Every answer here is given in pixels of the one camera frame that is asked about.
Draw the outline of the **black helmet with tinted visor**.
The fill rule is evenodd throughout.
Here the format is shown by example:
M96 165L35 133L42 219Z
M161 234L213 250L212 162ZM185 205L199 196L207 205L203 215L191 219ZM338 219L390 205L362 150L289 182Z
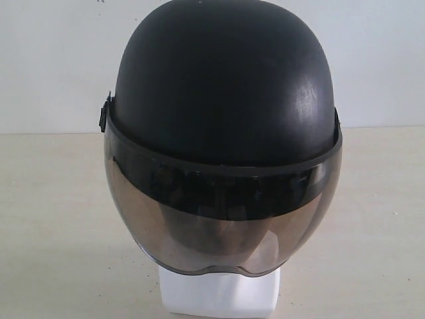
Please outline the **black helmet with tinted visor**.
M137 26L100 118L139 247L183 275L282 266L335 193L342 133L313 31L266 1L169 1Z

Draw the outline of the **white mannequin head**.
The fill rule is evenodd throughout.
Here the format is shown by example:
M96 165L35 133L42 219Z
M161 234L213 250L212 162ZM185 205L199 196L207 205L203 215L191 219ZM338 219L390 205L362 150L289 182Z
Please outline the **white mannequin head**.
M280 278L280 269L251 278L230 273L186 276L159 267L167 311L209 318L269 318L278 301Z

